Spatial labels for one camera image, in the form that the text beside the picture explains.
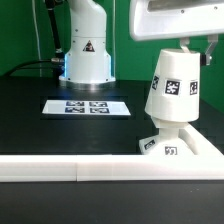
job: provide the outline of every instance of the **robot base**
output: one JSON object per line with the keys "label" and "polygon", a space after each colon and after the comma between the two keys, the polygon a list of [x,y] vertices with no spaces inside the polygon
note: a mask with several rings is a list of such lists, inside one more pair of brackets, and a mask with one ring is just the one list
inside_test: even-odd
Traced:
{"label": "robot base", "polygon": [[108,81],[106,83],[76,83],[76,82],[70,82],[65,80],[59,80],[60,86],[71,88],[71,89],[77,89],[77,90],[103,90],[103,89],[110,89],[115,87],[116,82],[114,81]]}

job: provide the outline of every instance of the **warning label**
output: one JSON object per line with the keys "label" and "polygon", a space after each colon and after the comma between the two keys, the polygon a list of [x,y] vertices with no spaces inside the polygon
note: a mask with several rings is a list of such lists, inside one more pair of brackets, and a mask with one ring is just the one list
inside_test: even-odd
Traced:
{"label": "warning label", "polygon": [[95,50],[94,50],[94,48],[93,48],[93,45],[92,45],[91,41],[89,41],[89,42],[86,44],[86,46],[85,46],[85,48],[83,49],[83,51],[85,51],[85,52],[95,52]]}

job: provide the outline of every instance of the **marker sheet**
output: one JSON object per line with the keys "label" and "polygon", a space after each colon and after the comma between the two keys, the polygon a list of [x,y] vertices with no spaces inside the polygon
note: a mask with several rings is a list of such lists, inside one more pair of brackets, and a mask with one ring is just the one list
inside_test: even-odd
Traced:
{"label": "marker sheet", "polygon": [[124,102],[47,100],[44,114],[130,116]]}

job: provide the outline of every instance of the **black cable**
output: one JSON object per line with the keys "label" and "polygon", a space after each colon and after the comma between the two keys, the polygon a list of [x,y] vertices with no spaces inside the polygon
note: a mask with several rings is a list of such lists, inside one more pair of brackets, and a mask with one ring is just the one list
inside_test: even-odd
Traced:
{"label": "black cable", "polygon": [[18,68],[18,70],[32,70],[32,69],[57,69],[57,68],[60,68],[60,67],[25,67],[25,68]]}
{"label": "black cable", "polygon": [[17,65],[16,67],[12,68],[12,69],[9,70],[8,72],[4,73],[3,76],[5,76],[5,77],[9,77],[9,76],[11,76],[11,74],[12,74],[13,72],[15,72],[16,70],[18,70],[18,69],[20,69],[20,68],[22,68],[22,67],[25,67],[25,66],[27,66],[27,65],[41,64],[41,63],[49,63],[49,62],[51,62],[50,59],[25,62],[25,63],[22,63],[22,64]]}

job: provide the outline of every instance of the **white cylindrical object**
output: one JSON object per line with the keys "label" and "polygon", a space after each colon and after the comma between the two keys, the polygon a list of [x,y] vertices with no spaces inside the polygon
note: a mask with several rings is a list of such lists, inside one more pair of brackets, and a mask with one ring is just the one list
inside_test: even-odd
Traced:
{"label": "white cylindrical object", "polygon": [[105,10],[92,0],[68,0],[71,14],[71,49],[65,56],[61,81],[102,84],[111,76],[111,56],[106,51]]}
{"label": "white cylindrical object", "polygon": [[161,120],[188,122],[199,116],[200,53],[161,50],[145,111]]}

